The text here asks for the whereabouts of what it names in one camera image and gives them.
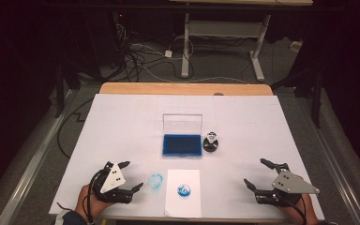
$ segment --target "floor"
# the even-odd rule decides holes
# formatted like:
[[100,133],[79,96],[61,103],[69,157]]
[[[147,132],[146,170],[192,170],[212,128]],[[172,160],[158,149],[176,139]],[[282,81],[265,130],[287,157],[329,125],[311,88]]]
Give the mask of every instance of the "floor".
[[[120,82],[180,83],[259,83],[248,57],[253,39],[195,39],[190,57],[189,79],[181,79],[182,56],[172,47],[172,59],[161,59],[168,49],[154,42],[135,42],[133,56],[127,58],[127,69],[114,76]],[[283,39],[264,43],[259,56],[265,81],[272,84],[285,78],[297,56]],[[142,63],[137,69],[135,63]],[[102,65],[108,76],[115,67]],[[11,162],[0,184],[0,224],[52,224],[48,214],[55,191],[64,174],[68,159],[83,128],[94,94],[101,83],[80,74],[80,90],[67,90],[66,108],[55,118],[56,102]],[[292,88],[275,90],[289,127],[306,165],[311,182],[321,187],[319,201],[326,219],[337,224],[360,224],[360,161],[342,133],[341,125],[331,111],[330,101],[322,90],[321,129],[309,117],[311,99],[296,98]],[[140,221],[108,221],[108,224],[139,224]]]

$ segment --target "white cord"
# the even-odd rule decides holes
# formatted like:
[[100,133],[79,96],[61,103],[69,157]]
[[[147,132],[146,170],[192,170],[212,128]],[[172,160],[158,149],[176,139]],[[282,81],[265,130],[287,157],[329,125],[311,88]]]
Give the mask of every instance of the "white cord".
[[[154,48],[151,48],[149,46],[146,46],[146,45],[142,45],[142,44],[131,44],[131,45],[135,45],[135,46],[142,46],[144,48],[147,48],[147,49],[150,49],[150,50],[153,50],[153,52],[145,52],[145,53],[154,53],[154,54],[159,54],[159,55],[162,55],[164,56],[163,53],[159,52],[158,50],[154,49]],[[168,59],[171,59],[171,60],[182,60],[182,58],[168,58]]]
[[192,44],[191,40],[189,40],[188,38],[185,38],[184,36],[179,36],[179,37],[175,38],[172,42],[175,42],[176,40],[178,40],[180,38],[187,40],[191,44],[191,53],[188,55],[188,57],[190,57],[194,53],[194,45]]
[[224,80],[232,80],[232,81],[237,81],[240,83],[250,84],[249,82],[244,82],[244,81],[241,81],[241,80],[238,80],[235,78],[229,78],[229,77],[213,77],[213,78],[205,78],[205,79],[200,79],[200,80],[195,80],[195,81],[173,82],[173,81],[169,81],[169,80],[165,80],[165,79],[157,77],[150,70],[148,70],[148,68],[146,68],[144,66],[142,66],[142,68],[145,69],[145,71],[147,71],[149,74],[151,74],[151,76],[153,76],[155,79],[163,81],[163,82],[167,82],[167,83],[198,83],[198,82],[209,81],[209,80],[224,79]]

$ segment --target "white table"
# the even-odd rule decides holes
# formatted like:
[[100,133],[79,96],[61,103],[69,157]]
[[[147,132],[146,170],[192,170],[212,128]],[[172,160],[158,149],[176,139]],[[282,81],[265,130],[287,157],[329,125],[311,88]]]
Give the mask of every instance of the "white table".
[[[243,5],[271,5],[271,6],[311,6],[312,0],[171,0],[174,2],[206,3],[206,4],[243,4]],[[262,67],[259,63],[259,53],[263,45],[264,36],[268,28],[271,15],[265,15],[262,22],[218,22],[192,21],[186,13],[184,32],[184,53],[182,61],[182,77],[188,77],[189,36],[214,36],[234,38],[256,38],[256,48],[249,51],[249,57],[256,79],[264,81]]]
[[[201,113],[202,135],[215,131],[218,150],[195,159],[162,158],[164,113]],[[130,165],[123,169],[127,183],[122,188],[141,182],[144,186],[130,204],[109,207],[103,218],[182,220],[164,216],[165,182],[169,169],[191,169],[201,174],[202,217],[190,219],[286,221],[275,207],[257,204],[244,184],[246,178],[257,188],[272,189],[277,173],[262,165],[260,158],[286,162],[293,173],[310,182],[277,97],[99,94],[49,213],[61,212],[57,202],[75,206],[81,186],[107,161],[128,160]],[[148,186],[152,174],[163,176],[158,191]],[[312,200],[318,218],[323,219],[316,196]]]

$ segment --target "black cable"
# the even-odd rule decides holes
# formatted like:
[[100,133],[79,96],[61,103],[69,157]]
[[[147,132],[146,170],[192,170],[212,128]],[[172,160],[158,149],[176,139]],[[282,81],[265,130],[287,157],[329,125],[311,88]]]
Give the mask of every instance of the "black cable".
[[247,38],[244,37],[244,38],[238,38],[234,44],[227,44],[227,43],[223,43],[223,41],[232,41],[232,40],[213,40],[211,39],[212,41],[220,44],[220,45],[224,45],[224,47],[217,47],[217,49],[227,49],[227,48],[231,48],[231,47],[239,47],[241,45],[243,45],[245,43],[245,41],[247,41]]
[[288,204],[289,206],[291,206],[294,210],[296,210],[296,212],[300,215],[300,217],[302,217],[303,219],[303,225],[306,225],[307,224],[307,219],[306,219],[306,213],[303,214],[302,211],[300,211],[299,208],[297,208],[296,205],[294,205],[293,203],[289,202],[286,198],[282,198],[282,196],[278,195],[278,198],[282,201],[284,201],[286,204]]
[[141,37],[143,39],[146,39],[147,41],[153,41],[154,43],[160,45],[160,46],[163,46],[165,48],[168,47],[168,44],[171,43],[170,40],[167,40],[167,39],[163,39],[163,38],[160,38],[160,37],[155,37],[155,36],[151,36],[151,35],[147,35],[147,34],[144,34],[144,33],[141,33],[141,32],[133,32],[132,34],[136,34],[137,37]]
[[145,57],[144,57],[142,54],[140,54],[140,53],[135,53],[135,52],[134,52],[134,54],[136,54],[137,59],[138,59],[138,61],[140,62],[140,65],[145,64]]
[[128,62],[127,62],[127,60],[125,59],[125,57],[128,57],[128,53],[124,54],[124,71],[125,71],[125,77],[114,79],[114,80],[112,80],[113,82],[120,82],[120,81],[123,81],[123,80],[128,80],[128,68],[130,68],[130,67],[128,66]]
[[[208,37],[208,39],[209,39],[210,42],[212,43],[212,46],[213,46],[212,50],[211,50],[209,53],[206,53],[206,54],[197,54],[197,53],[194,52],[194,55],[195,55],[195,56],[206,57],[206,56],[209,56],[209,55],[213,54],[213,53],[216,51],[215,41],[214,41],[213,39],[209,38],[209,37]],[[198,47],[209,47],[209,46],[201,46],[201,45],[198,46],[198,45],[195,45],[195,46],[194,46],[194,50],[195,50],[196,48],[198,48]]]
[[131,61],[131,60],[130,59],[126,60],[126,64],[125,64],[125,74],[126,74],[126,76],[124,78],[118,79],[117,81],[127,80],[128,82],[131,82],[131,80],[129,78],[129,74],[131,74],[133,69],[130,71],[130,73],[128,72],[128,68],[131,68],[130,66],[128,66],[129,61]]
[[110,75],[108,75],[106,78],[107,79],[112,79],[113,77],[116,77],[117,75],[119,75],[124,70],[124,68],[125,68],[125,60],[122,59],[119,66],[118,66],[118,68],[114,72],[112,72]]
[[147,67],[146,69],[154,68],[154,67],[156,67],[156,66],[158,66],[158,65],[160,65],[160,64],[170,64],[170,65],[172,65],[174,77],[177,78],[176,68],[175,68],[175,66],[174,66],[174,63],[171,63],[171,62],[160,62],[160,63],[157,63],[157,64],[151,66],[151,67]]
[[245,70],[247,70],[248,68],[250,68],[250,66],[253,65],[253,62],[254,62],[256,59],[257,59],[257,58],[251,59],[251,62],[249,63],[249,65],[247,65],[245,68],[243,68],[243,69],[241,70],[241,80],[242,80],[242,81],[244,80],[244,76],[242,75],[242,72],[245,71]]
[[101,175],[103,171],[100,170],[98,172],[96,172],[95,175],[93,175],[92,179],[90,180],[90,183],[89,183],[89,188],[87,189],[87,195],[86,195],[86,199],[87,199],[87,202],[86,202],[86,206],[87,206],[87,213],[86,213],[86,216],[87,216],[87,220],[89,221],[89,223],[93,223],[93,215],[92,215],[92,210],[90,208],[90,196],[92,195],[92,186],[93,184],[95,183],[95,180],[96,178],[98,178],[99,175]]
[[86,198],[87,198],[87,195],[82,200],[82,209],[83,209],[84,214],[87,216],[86,209],[84,208],[84,201],[86,200]]
[[142,72],[143,70],[143,61],[139,59],[139,57],[136,57],[136,56],[139,56],[139,54],[136,54],[136,53],[132,53],[131,51],[129,51],[127,57],[129,57],[130,59],[128,59],[128,61],[130,62],[133,62],[133,65],[134,67],[128,67],[127,68],[131,68],[131,71],[128,72],[128,70],[126,69],[126,72],[127,72],[127,76],[125,79],[127,79],[129,82],[132,82],[132,78],[136,77],[136,81],[135,82],[138,82],[139,81],[139,75],[140,73]]
[[303,202],[303,207],[304,207],[304,211],[305,211],[305,213],[304,213],[304,215],[306,215],[306,203],[304,202],[304,199],[303,199],[303,195],[302,195],[302,202]]
[[153,61],[144,62],[144,63],[145,63],[145,64],[155,63],[155,62],[160,61],[160,60],[163,60],[163,59],[167,59],[167,58],[166,58],[166,57],[161,57],[161,58],[159,58],[159,59],[155,59],[155,60],[153,60]]
[[88,102],[92,101],[94,98],[90,98],[87,101],[85,101],[81,106],[79,106],[77,109],[75,109],[65,120],[64,122],[60,125],[60,128],[57,130],[57,145],[58,148],[60,149],[60,152],[66,157],[66,158],[70,158],[70,156],[64,151],[63,147],[61,146],[60,143],[60,133],[61,133],[61,129],[63,128],[64,124],[67,122],[67,120],[71,117],[71,115],[76,114],[75,112],[78,111],[81,107],[83,107],[84,105],[86,105]]

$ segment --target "human hand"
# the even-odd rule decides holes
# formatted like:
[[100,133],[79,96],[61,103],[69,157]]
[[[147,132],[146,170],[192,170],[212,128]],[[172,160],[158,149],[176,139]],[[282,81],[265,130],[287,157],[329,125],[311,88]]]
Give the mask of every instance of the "human hand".
[[[315,215],[311,197],[309,196],[309,194],[302,194],[302,197],[295,206],[299,208],[302,213],[306,212],[305,216],[307,220],[307,225],[316,225],[320,223],[320,221],[317,219],[317,216]],[[277,208],[284,212],[294,224],[303,224],[303,218],[293,207],[278,206]]]
[[[77,206],[75,208],[75,212],[79,213],[84,220],[87,222],[87,191],[89,189],[89,185],[83,186],[80,192],[80,195],[78,197],[78,202],[77,202]],[[98,215],[101,214],[101,212],[106,209],[107,207],[113,205],[113,203],[105,203],[102,202],[100,200],[98,200],[98,198],[96,198],[96,196],[93,194],[91,194],[90,196],[90,210],[91,210],[91,216],[94,217],[98,217]]]

